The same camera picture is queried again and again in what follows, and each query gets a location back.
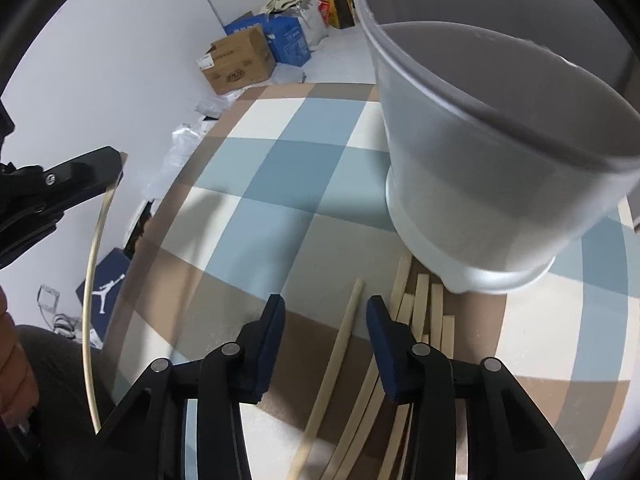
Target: checkered tablecloth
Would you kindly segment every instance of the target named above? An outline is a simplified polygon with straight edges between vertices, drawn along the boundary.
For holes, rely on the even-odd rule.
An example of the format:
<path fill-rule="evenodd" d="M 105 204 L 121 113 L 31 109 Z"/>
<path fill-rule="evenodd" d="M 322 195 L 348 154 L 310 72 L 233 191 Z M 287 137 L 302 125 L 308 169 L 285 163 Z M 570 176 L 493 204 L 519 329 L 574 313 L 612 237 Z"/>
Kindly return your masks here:
<path fill-rule="evenodd" d="M 141 240 L 105 343 L 114 396 L 159 356 L 198 359 L 235 339 L 279 292 L 287 322 L 271 388 L 242 416 L 254 478 L 284 478 L 360 277 L 354 337 L 305 470 L 318 478 L 371 356 L 364 298 L 388 299 L 405 250 L 386 210 L 388 167 L 375 87 L 245 92 L 202 141 Z M 412 275 L 419 267 L 414 262 Z M 445 297 L 445 314 L 456 316 L 454 357 L 499 357 L 587 478 L 607 450 L 636 360 L 639 270 L 624 201 L 529 288 Z M 193 413 L 191 406 L 189 474 Z M 376 477 L 392 417 L 385 404 L 351 478 Z"/>

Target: screw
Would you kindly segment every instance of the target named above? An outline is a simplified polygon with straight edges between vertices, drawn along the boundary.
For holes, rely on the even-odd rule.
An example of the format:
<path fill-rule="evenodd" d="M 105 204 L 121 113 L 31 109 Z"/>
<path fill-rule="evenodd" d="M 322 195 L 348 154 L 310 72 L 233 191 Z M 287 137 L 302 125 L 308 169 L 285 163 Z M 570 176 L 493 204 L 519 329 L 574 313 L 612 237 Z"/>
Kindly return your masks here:
<path fill-rule="evenodd" d="M 222 347 L 222 353 L 224 355 L 236 355 L 240 351 L 240 345 L 238 343 L 227 343 Z"/>
<path fill-rule="evenodd" d="M 155 372 L 164 372 L 169 366 L 168 359 L 159 358 L 151 363 L 151 369 Z"/>
<path fill-rule="evenodd" d="M 431 352 L 431 347 L 425 343 L 416 343 L 411 347 L 411 352 L 416 355 L 429 355 L 429 352 Z"/>
<path fill-rule="evenodd" d="M 502 368 L 502 363 L 498 361 L 498 359 L 489 357 L 488 359 L 485 359 L 484 367 L 491 372 L 497 372 Z"/>

